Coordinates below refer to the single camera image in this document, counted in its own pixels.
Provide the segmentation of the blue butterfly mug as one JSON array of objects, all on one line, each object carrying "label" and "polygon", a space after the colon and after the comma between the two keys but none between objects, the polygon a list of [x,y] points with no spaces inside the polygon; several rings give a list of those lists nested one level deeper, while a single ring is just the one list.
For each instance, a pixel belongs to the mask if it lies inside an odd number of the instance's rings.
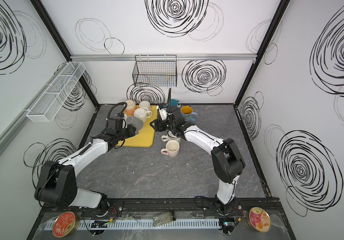
[{"label": "blue butterfly mug", "polygon": [[186,122],[194,122],[198,119],[198,114],[190,106],[181,107],[181,114]]}]

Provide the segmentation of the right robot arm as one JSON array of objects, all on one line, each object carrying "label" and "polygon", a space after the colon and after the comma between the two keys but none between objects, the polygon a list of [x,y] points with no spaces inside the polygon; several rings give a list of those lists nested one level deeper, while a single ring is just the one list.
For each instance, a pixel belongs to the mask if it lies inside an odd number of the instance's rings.
[{"label": "right robot arm", "polygon": [[195,123],[181,117],[178,107],[166,104],[157,106],[157,118],[150,126],[156,132],[171,131],[176,137],[199,146],[211,155],[215,174],[219,178],[215,210],[221,214],[230,212],[234,205],[237,182],[246,167],[235,141],[206,133]]}]

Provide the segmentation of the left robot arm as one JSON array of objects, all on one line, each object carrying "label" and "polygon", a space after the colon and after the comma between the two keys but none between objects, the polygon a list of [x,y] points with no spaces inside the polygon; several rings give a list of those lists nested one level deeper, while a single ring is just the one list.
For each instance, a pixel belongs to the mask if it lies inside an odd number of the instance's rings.
[{"label": "left robot arm", "polygon": [[107,195],[79,188],[76,177],[99,156],[115,149],[119,142],[134,137],[141,129],[117,118],[114,128],[106,127],[80,150],[59,161],[46,162],[41,168],[34,198],[60,209],[88,208],[98,216],[105,216],[110,207]]}]

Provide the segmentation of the beige speckled mug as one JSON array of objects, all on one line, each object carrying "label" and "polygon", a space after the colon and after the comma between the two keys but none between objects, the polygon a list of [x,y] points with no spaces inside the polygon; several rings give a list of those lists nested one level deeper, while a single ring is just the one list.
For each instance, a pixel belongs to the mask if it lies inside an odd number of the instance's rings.
[{"label": "beige speckled mug", "polygon": [[174,135],[172,131],[168,131],[165,135],[162,135],[162,141],[163,142],[177,141],[180,144],[181,138]]}]

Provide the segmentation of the yellow plastic tray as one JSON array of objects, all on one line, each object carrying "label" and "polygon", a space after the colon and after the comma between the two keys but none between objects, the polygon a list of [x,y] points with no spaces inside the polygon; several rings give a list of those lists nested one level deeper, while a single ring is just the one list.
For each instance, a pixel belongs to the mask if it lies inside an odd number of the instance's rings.
[{"label": "yellow plastic tray", "polygon": [[152,116],[144,123],[144,127],[139,131],[139,134],[126,139],[124,147],[143,147],[147,148],[153,144],[155,130],[150,126],[150,123],[158,116],[157,107],[151,106]]}]

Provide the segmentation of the cream mug with handle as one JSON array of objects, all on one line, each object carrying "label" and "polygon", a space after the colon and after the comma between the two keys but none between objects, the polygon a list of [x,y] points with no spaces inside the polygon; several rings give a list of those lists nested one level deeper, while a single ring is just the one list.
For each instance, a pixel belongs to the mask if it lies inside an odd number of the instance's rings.
[{"label": "cream mug with handle", "polygon": [[134,117],[141,120],[143,123],[145,123],[149,118],[151,118],[152,115],[152,111],[143,108],[138,108],[134,111]]}]

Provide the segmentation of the pink mug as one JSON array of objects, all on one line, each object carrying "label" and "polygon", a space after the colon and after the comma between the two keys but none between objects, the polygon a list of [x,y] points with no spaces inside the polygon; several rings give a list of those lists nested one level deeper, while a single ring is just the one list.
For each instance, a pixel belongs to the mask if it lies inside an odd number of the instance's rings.
[{"label": "pink mug", "polygon": [[175,140],[171,140],[166,143],[166,147],[161,150],[161,154],[174,158],[179,154],[179,150],[180,144]]}]

